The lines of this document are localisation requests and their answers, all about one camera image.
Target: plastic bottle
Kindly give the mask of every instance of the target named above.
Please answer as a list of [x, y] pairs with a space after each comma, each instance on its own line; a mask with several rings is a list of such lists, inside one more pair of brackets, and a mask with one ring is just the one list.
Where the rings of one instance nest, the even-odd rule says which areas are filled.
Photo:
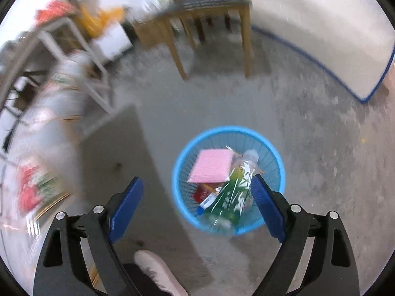
[[215, 231], [232, 235], [245, 209], [247, 200], [251, 200], [250, 184], [256, 174], [258, 153], [247, 150], [232, 164], [229, 180], [221, 190], [204, 205], [202, 221], [214, 228]]

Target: blue basket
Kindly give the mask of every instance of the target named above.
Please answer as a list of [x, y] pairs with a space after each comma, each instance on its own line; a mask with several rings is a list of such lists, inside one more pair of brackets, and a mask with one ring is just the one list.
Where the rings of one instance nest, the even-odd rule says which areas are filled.
[[[211, 228], [200, 222], [197, 215], [199, 204], [194, 200], [196, 184], [187, 183], [189, 173], [202, 149], [224, 149], [229, 146], [239, 154], [255, 149], [259, 154], [258, 168], [264, 173], [263, 179], [270, 189], [284, 194], [285, 168], [281, 157], [273, 145], [259, 133], [243, 127], [227, 126], [205, 131], [189, 142], [179, 155], [173, 169], [172, 188], [175, 202], [182, 215], [196, 228], [214, 233]], [[257, 205], [246, 210], [240, 218], [236, 235], [254, 230], [265, 222]]]

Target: pink notepad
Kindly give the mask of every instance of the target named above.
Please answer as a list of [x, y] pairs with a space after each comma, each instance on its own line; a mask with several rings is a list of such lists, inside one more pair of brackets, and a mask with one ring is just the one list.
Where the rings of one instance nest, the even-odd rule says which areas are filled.
[[199, 152], [188, 182], [220, 183], [228, 180], [233, 152], [229, 149], [206, 149]]

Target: metal screw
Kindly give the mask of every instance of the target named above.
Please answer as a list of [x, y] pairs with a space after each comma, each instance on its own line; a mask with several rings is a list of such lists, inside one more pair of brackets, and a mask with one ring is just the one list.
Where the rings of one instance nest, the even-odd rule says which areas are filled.
[[300, 213], [302, 211], [302, 208], [299, 205], [291, 205], [291, 210], [294, 213]]
[[332, 219], [338, 219], [338, 218], [339, 218], [338, 213], [335, 212], [335, 211], [331, 211], [331, 212], [329, 213], [329, 216], [330, 216]]
[[102, 205], [98, 205], [95, 208], [93, 208], [94, 213], [102, 213], [104, 210], [104, 207]]
[[60, 219], [63, 219], [64, 218], [64, 212], [60, 212], [60, 213], [57, 213], [56, 214], [56, 219], [58, 219], [58, 220], [60, 220]]

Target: white shoe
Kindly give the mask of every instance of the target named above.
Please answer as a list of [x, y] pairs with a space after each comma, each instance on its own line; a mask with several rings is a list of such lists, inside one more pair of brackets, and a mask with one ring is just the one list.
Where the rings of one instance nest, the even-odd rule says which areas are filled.
[[134, 253], [133, 258], [134, 263], [155, 282], [159, 289], [172, 296], [188, 296], [186, 290], [158, 255], [149, 250], [139, 250]]

